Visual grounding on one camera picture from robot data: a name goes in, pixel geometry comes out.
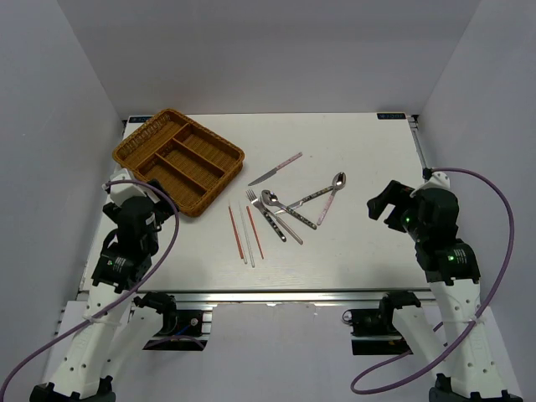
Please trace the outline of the pink-handled fork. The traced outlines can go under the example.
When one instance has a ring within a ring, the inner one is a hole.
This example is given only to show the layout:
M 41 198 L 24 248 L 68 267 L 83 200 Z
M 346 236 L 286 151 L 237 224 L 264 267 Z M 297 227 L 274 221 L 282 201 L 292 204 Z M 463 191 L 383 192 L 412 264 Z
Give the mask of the pink-handled fork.
M 281 218 L 276 216 L 270 210 L 268 210 L 268 212 L 270 216 L 275 220 L 277 226 L 280 229 L 284 229 L 299 245 L 303 245 L 302 238 L 286 222 L 284 222 Z

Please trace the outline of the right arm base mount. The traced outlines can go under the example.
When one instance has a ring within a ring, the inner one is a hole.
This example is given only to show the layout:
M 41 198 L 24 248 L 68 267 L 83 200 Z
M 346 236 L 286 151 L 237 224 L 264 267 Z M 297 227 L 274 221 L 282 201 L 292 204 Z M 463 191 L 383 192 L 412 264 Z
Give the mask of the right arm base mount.
M 421 307 L 421 303 L 411 291 L 392 291 L 382 297 L 375 309 L 346 310 L 342 321 L 352 329 L 353 356 L 411 353 L 404 337 L 392 323 L 394 311 L 407 306 Z

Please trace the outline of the pink-handled spoon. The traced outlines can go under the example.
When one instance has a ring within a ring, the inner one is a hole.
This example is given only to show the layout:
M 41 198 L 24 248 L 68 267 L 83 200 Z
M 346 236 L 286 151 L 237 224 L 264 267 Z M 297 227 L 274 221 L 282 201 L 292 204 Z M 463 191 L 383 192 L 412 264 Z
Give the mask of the pink-handled spoon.
M 332 202 L 338 191 L 343 189 L 346 185 L 347 177 L 345 172 L 340 172 L 332 181 L 332 191 L 328 197 L 328 200 L 322 209 L 322 212 L 317 220 L 317 225 L 320 226 L 325 219 L 328 210 L 330 209 Z

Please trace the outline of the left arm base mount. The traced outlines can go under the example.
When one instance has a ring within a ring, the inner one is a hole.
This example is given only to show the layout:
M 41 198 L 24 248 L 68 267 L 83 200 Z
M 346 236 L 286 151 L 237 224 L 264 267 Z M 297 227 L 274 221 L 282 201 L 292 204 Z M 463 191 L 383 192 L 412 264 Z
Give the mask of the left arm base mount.
M 203 351 L 207 340 L 203 339 L 204 311 L 178 309 L 172 295 L 148 292 L 133 299 L 138 312 L 155 313 L 157 332 L 144 345 L 144 350 Z

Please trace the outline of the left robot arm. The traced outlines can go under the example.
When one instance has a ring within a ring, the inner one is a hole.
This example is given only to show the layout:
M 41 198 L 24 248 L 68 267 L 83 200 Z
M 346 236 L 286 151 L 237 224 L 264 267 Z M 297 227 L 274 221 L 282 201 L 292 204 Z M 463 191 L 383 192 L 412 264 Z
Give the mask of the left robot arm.
M 33 388 L 32 401 L 116 400 L 113 382 L 128 354 L 154 330 L 167 334 L 176 327 L 169 297 L 143 297 L 141 316 L 126 334 L 116 332 L 140 285 L 157 269 L 152 257 L 159 251 L 158 233 L 167 219 L 178 217 L 178 206 L 156 179 L 143 183 L 122 173 L 105 188 L 111 201 L 103 212 L 116 227 L 101 247 L 83 321 L 54 374 Z

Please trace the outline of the dark floral-handled knife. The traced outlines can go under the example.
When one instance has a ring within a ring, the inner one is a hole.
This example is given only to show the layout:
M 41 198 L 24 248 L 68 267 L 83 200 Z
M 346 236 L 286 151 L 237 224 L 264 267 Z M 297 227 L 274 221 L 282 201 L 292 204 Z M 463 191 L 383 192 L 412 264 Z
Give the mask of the dark floral-handled knife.
M 297 209 L 297 208 L 300 208 L 303 204 L 315 199 L 315 198 L 318 198 L 326 193 L 329 193 L 333 190 L 333 186 L 329 186 L 327 188 L 323 188 L 319 191 L 316 191 L 315 193 L 312 193 L 312 194 L 309 194 L 307 195 L 306 197 L 304 198 L 301 198 L 299 199 L 298 201 L 292 203 L 292 204 L 288 204 L 287 207 L 289 209 Z

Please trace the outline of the red chopstick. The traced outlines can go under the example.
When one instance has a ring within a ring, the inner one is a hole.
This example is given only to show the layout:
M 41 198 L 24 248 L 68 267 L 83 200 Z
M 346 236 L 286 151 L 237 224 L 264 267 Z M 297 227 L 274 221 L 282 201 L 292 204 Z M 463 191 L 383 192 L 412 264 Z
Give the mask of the red chopstick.
M 246 206 L 246 211 L 247 211 L 247 214 L 248 214 L 248 217 L 249 217 L 249 220 L 250 220 L 250 225 L 251 225 L 254 237 L 255 237 L 255 242 L 257 244 L 257 247 L 258 247 L 258 250 L 259 250 L 259 253 L 260 253 L 260 257 L 261 257 L 262 260 L 264 260 L 265 259 L 264 252 L 263 252 L 261 244 L 260 244 L 260 238 L 259 238 L 259 235 L 258 235 L 256 227 L 255 227 L 255 221 L 253 219 L 253 215 L 251 213 L 250 206 Z
M 228 211 L 229 211 L 229 217 L 230 217 L 230 221 L 231 221 L 231 224 L 232 224 L 232 227 L 233 227 L 234 237 L 235 237 L 235 241 L 236 241 L 237 248 L 238 248 L 238 251 L 239 251 L 240 259 L 243 259 L 244 258 L 244 251 L 242 249 L 239 232 L 238 232 L 237 227 L 236 227 L 234 214 L 233 214 L 233 211 L 232 211 L 232 208 L 231 208 L 230 204 L 228 205 Z

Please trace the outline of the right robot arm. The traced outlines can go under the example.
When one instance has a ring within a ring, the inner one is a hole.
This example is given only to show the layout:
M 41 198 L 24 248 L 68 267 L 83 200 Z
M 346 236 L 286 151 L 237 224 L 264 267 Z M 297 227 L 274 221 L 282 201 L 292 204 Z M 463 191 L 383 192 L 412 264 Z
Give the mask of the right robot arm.
M 457 236 L 457 197 L 436 179 L 413 189 L 391 181 L 367 202 L 368 216 L 378 219 L 393 205 L 385 223 L 415 242 L 415 255 L 441 314 L 444 342 L 428 324 L 419 299 L 409 291 L 384 297 L 379 326 L 400 333 L 415 356 L 435 366 L 431 401 L 517 401 L 508 391 L 492 357 L 485 323 L 477 311 L 480 271 L 471 246 Z

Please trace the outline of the pink-handled table knife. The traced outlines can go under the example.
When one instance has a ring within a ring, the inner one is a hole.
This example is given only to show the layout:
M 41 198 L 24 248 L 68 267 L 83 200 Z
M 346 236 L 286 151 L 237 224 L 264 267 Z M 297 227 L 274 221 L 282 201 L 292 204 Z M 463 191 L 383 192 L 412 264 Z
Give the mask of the pink-handled table knife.
M 259 184 L 259 183 L 262 183 L 264 182 L 265 180 L 267 180 L 268 178 L 271 178 L 272 176 L 274 176 L 279 170 L 281 170 L 282 168 L 288 166 L 290 163 L 292 162 L 295 162 L 298 158 L 302 157 L 303 153 L 302 152 L 299 152 L 297 153 L 296 155 L 293 155 L 292 157 L 286 159 L 284 162 L 281 162 L 280 164 L 278 164 L 277 166 L 275 166 L 274 168 L 272 168 L 270 171 L 268 171 L 267 173 L 264 173 L 263 175 L 259 176 L 258 178 L 256 178 L 255 180 L 253 180 L 252 182 L 250 182 L 248 184 L 248 186 L 255 186 L 256 184 Z

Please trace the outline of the dark floral-handled fork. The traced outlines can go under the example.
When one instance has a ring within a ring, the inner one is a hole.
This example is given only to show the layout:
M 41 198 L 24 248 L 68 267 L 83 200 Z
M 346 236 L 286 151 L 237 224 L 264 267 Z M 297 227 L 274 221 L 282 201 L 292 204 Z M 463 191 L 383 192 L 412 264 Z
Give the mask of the dark floral-handled fork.
M 260 213 L 262 214 L 262 216 L 265 218 L 265 220 L 268 222 L 268 224 L 270 225 L 270 227 L 274 230 L 274 232 L 277 234 L 277 236 L 279 237 L 279 239 L 282 241 L 282 242 L 286 242 L 286 236 L 283 234 L 283 232 L 281 231 L 281 229 L 277 226 L 275 220 L 270 216 L 267 208 L 264 206 L 264 204 L 260 201 L 260 199 L 255 195 L 255 193 L 250 190 L 250 189 L 247 189 L 246 190 L 246 197 L 248 198 L 248 200 L 250 201 L 250 203 L 256 207 Z

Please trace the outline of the dark floral-handled spoon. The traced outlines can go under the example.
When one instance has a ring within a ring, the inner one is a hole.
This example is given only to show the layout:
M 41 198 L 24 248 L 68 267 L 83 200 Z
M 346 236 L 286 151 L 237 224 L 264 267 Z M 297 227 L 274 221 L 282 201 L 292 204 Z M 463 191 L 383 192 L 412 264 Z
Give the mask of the dark floral-handled spoon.
M 282 204 L 279 199 L 277 198 L 277 196 L 271 192 L 270 190 L 262 190 L 261 191 L 261 197 L 262 197 L 262 200 L 270 205 L 270 206 L 273 206 L 273 207 L 278 207 L 279 209 L 282 209 L 284 212 L 286 212 L 287 214 L 289 214 L 290 216 L 292 216 L 293 218 L 297 219 L 298 221 L 300 221 L 301 223 L 303 223 L 304 225 L 306 225 L 307 227 L 313 229 L 313 230 L 316 230 L 317 229 L 317 226 L 309 219 L 303 217 L 302 215 L 300 215 L 298 212 L 296 212 L 295 210 L 293 209 L 290 209 L 287 205 L 284 205 Z

